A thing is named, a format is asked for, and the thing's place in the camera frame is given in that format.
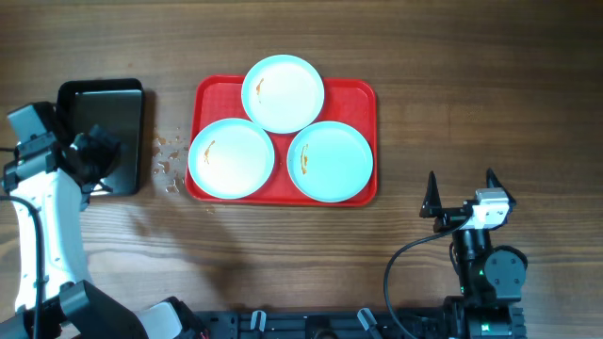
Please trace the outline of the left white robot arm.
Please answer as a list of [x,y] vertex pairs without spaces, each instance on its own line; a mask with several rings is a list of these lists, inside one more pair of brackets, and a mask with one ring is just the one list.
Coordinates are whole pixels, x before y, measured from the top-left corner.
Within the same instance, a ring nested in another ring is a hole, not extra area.
[[44,130],[15,149],[4,200],[18,218],[22,278],[4,338],[57,338],[66,324],[82,338],[205,338],[202,320],[170,297],[138,312],[95,287],[85,260],[80,213],[88,187],[100,184],[120,142],[99,126],[73,140]]

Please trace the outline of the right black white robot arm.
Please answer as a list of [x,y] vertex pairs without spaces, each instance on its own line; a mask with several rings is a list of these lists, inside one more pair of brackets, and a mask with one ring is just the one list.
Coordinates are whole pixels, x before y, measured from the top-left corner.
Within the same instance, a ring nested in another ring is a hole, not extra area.
[[460,207],[445,208],[436,177],[429,174],[419,215],[434,220],[433,232],[450,234],[451,261],[461,295],[445,298],[441,307],[443,338],[525,338],[527,328],[522,299],[528,259],[520,250],[494,246],[491,232],[501,228],[516,201],[492,170],[486,187]]

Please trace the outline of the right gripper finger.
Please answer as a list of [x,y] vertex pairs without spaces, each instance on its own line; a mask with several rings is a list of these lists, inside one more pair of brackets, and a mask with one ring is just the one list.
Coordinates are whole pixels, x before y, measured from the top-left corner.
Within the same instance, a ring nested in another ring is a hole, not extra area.
[[494,173],[494,171],[489,168],[486,171],[486,185],[488,188],[501,188],[504,193],[506,194],[508,200],[509,200],[509,205],[510,206],[516,206],[516,200],[513,197],[513,195],[506,189],[506,187],[498,180],[496,174]]
[[429,173],[425,197],[421,205],[419,216],[421,218],[439,218],[443,215],[436,177],[433,171]]

